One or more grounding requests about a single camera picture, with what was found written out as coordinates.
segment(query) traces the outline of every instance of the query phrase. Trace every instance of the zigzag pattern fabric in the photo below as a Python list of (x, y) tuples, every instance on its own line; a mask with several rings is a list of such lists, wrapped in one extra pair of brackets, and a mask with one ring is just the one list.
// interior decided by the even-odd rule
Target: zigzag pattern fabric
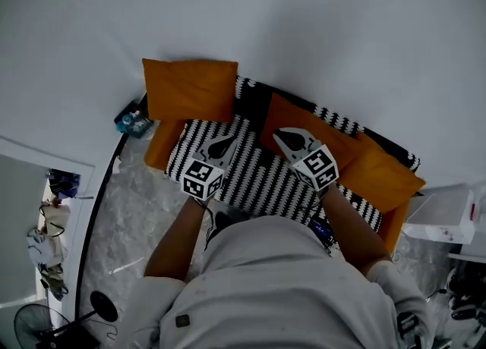
[[(188, 121), (169, 159), (166, 172), (170, 179), (175, 182), (180, 181), (186, 162), (204, 141), (218, 136), (234, 134), (237, 136), (238, 146), (233, 160), (226, 170), (225, 183), (216, 192), (214, 197), (216, 200), (256, 216), (281, 215), (304, 224), (308, 224), (315, 216), (326, 221), (326, 213), (321, 206), (313, 207), (317, 203), (316, 193), (293, 175), (286, 160), (274, 155), (268, 149), (260, 147), (258, 143), (266, 110), (264, 111), (265, 115), (258, 115), (258, 112), (252, 108), (255, 102), (254, 96), (258, 94), (261, 101), (265, 103), (268, 96), (271, 97), (271, 93), (287, 95), (291, 102), (313, 112), (330, 126), (351, 137), (359, 131), (364, 131), (366, 134), (370, 132), (370, 136), (373, 135), (373, 139), (382, 145), (387, 152), (390, 152), (390, 148), (394, 149), (395, 152), (390, 154), (395, 156), (402, 164), (405, 161), (406, 164), (404, 165), (413, 171), (420, 164), (420, 159), (415, 155), (375, 132), (367, 130), (357, 122), (324, 107), (291, 96), (282, 92), (282, 90), (238, 77), (235, 87), (233, 122)], [(383, 141), (383, 143), (387, 146), (379, 141), (380, 138), (386, 141)], [(338, 185), (338, 187), (358, 213), (377, 231), (380, 227), (381, 213), (351, 190), (341, 185)]]

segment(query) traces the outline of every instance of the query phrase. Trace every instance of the gray marble floor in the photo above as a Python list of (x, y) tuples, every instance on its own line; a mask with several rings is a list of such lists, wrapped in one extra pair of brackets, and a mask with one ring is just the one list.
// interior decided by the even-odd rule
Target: gray marble floor
[[(120, 156), (120, 173), (112, 176), (106, 188), (83, 273), (81, 315), (92, 310), (90, 293), (98, 290), (112, 299), (119, 319), (123, 317), (131, 285), (142, 275), (147, 259), (186, 200), (178, 185), (168, 180), (163, 172), (145, 166), (144, 153), (148, 144), (148, 140), (128, 139)], [(221, 209), (224, 208), (213, 207), (213, 211)], [(209, 225), (209, 217), (206, 217), (190, 276), (198, 273)], [(447, 258), (448, 250), (447, 244), (403, 235), (396, 248), (396, 264), (414, 277), (423, 293), (429, 295), (441, 288), (446, 280), (451, 264)], [(454, 337), (454, 347), (462, 347), (475, 323), (451, 320), (445, 295), (436, 295), (430, 305), (437, 321), (437, 334)], [(85, 327), (102, 342), (102, 347), (112, 345), (113, 341), (106, 336), (112, 332), (111, 327), (92, 321), (85, 322)]]

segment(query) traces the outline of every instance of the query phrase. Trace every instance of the man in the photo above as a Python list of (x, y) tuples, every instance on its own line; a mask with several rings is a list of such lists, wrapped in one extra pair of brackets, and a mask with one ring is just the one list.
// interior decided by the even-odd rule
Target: man
[(185, 283), (204, 205), (189, 198), (132, 290), (116, 347), (425, 348), (426, 303), (335, 185), (322, 200), (347, 263), (278, 216), (220, 231)]

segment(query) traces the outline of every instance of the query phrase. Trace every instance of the gray t-shirt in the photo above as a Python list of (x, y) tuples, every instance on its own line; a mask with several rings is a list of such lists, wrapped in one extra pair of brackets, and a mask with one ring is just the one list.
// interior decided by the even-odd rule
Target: gray t-shirt
[[(433, 338), (424, 297), (392, 263), (365, 278), (331, 258), (309, 228), (278, 216), (221, 231), (188, 284), (138, 280), (115, 347), (378, 349), (412, 347), (417, 337), (430, 347)], [(407, 312), (412, 340), (397, 327)]]

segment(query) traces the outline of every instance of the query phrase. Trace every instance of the fan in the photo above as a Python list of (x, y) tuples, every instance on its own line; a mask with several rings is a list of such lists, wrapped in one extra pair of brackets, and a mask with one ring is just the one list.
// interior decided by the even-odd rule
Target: fan
[(94, 310), (73, 322), (69, 322), (57, 311), (42, 304), (27, 304), (17, 311), (14, 329), (22, 349), (42, 349), (45, 347), (96, 347), (97, 341), (80, 327), (85, 320), (98, 314), (107, 322), (118, 319), (113, 302), (103, 293), (93, 291), (90, 296)]

